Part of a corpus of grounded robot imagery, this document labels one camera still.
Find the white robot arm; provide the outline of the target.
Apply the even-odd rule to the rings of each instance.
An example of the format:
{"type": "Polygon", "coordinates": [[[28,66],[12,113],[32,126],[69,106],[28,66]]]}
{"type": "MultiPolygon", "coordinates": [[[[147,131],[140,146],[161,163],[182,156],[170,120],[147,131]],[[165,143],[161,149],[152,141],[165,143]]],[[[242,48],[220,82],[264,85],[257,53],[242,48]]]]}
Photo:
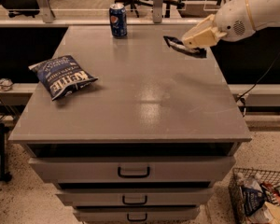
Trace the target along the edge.
{"type": "Polygon", "coordinates": [[[267,27],[280,27],[280,0],[230,0],[188,30],[181,38],[189,49],[235,42],[267,27]]]}

